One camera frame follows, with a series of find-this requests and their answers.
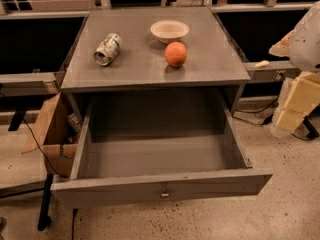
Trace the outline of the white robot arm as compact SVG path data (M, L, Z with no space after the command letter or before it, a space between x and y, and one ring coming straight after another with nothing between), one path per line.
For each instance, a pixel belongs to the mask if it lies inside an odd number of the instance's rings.
M320 104L320 2L316 2L292 31L274 44L269 53L288 57L301 70L282 84L270 132L282 138L292 134Z

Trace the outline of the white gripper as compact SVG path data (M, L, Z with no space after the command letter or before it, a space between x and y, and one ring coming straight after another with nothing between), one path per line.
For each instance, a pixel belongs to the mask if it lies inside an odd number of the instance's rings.
M269 53L277 57L290 55L291 39L294 31L287 33L272 45ZM272 117L270 132L277 138L294 133L307 117L320 104L320 82L316 73L305 73L295 79L286 78L282 84L278 107Z

